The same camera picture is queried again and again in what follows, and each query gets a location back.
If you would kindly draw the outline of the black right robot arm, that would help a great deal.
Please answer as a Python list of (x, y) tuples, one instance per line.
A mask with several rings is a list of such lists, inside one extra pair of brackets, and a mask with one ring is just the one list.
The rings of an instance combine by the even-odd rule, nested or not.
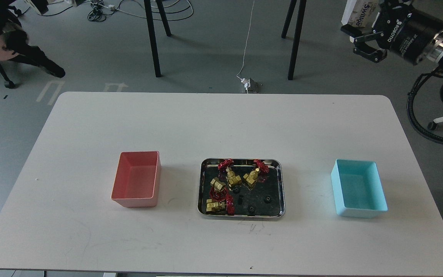
[(411, 0), (349, 0), (341, 22), (353, 52), (369, 61), (392, 52), (413, 65), (429, 59), (443, 70), (443, 21)]

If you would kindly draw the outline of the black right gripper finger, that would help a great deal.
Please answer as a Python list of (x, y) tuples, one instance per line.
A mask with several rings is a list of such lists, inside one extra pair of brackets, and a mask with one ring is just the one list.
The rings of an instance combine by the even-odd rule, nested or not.
[(387, 50), (375, 49), (365, 42), (354, 43), (353, 52), (374, 63), (379, 63), (387, 57)]
[(360, 28), (353, 27), (348, 23), (341, 26), (341, 31), (350, 37), (352, 43), (365, 43), (384, 38), (383, 32), (363, 33)]

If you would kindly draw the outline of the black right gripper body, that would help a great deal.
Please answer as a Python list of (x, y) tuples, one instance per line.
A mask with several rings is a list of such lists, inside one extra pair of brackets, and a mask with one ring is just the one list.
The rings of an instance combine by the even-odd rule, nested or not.
[(380, 0), (379, 7), (373, 31), (383, 35), (377, 45), (413, 65), (426, 58), (443, 34), (443, 20), (414, 8), (411, 0)]

